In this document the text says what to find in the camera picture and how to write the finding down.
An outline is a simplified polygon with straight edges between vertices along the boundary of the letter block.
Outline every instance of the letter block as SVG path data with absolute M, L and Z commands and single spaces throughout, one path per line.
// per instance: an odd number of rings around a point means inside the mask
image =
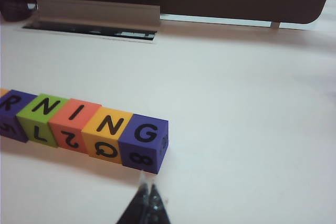
M 36 95 L 10 90 L 0 98 L 0 135 L 26 143 L 28 138 L 16 114 Z
M 20 124 L 26 132 L 28 139 L 58 147 L 48 121 L 68 101 L 61 97 L 40 94 L 16 114 Z
M 168 121 L 134 114 L 118 143 L 122 165 L 157 174 L 168 147 Z
M 3 88 L 0 88 L 0 97 L 4 96 L 6 93 L 8 93 L 9 90 L 8 89 L 3 89 Z
M 91 157 L 121 164 L 118 139 L 132 113 L 100 107 L 82 130 Z
M 87 154 L 81 130 L 100 107 L 100 104 L 70 99 L 49 120 L 58 146 Z

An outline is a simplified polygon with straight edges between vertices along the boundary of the table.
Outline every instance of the table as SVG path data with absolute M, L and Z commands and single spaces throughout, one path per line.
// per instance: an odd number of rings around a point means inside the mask
M 1 24 L 1 85 L 167 119 L 172 223 L 336 222 L 336 0 L 308 30 L 162 20 L 154 43 Z M 115 223 L 140 172 L 1 138 L 1 221 Z

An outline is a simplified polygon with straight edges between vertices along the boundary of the foam block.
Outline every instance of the foam block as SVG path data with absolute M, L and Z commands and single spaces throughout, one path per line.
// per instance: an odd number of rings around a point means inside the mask
M 10 90 L 0 98 L 0 135 L 26 143 L 28 138 L 16 114 L 36 95 Z
M 118 143 L 124 166 L 157 174 L 168 147 L 168 121 L 134 114 Z
M 8 92 L 9 92 L 8 89 L 0 88 L 0 97 L 2 97 L 3 95 L 5 95 L 5 94 L 8 93 Z
M 48 121 L 68 101 L 61 97 L 40 94 L 25 106 L 16 117 L 28 139 L 52 147 L 58 147 Z
M 48 122 L 58 146 L 87 153 L 81 130 L 100 107 L 100 104 L 70 99 Z
M 82 130 L 91 157 L 121 164 L 118 139 L 132 113 L 100 107 Z

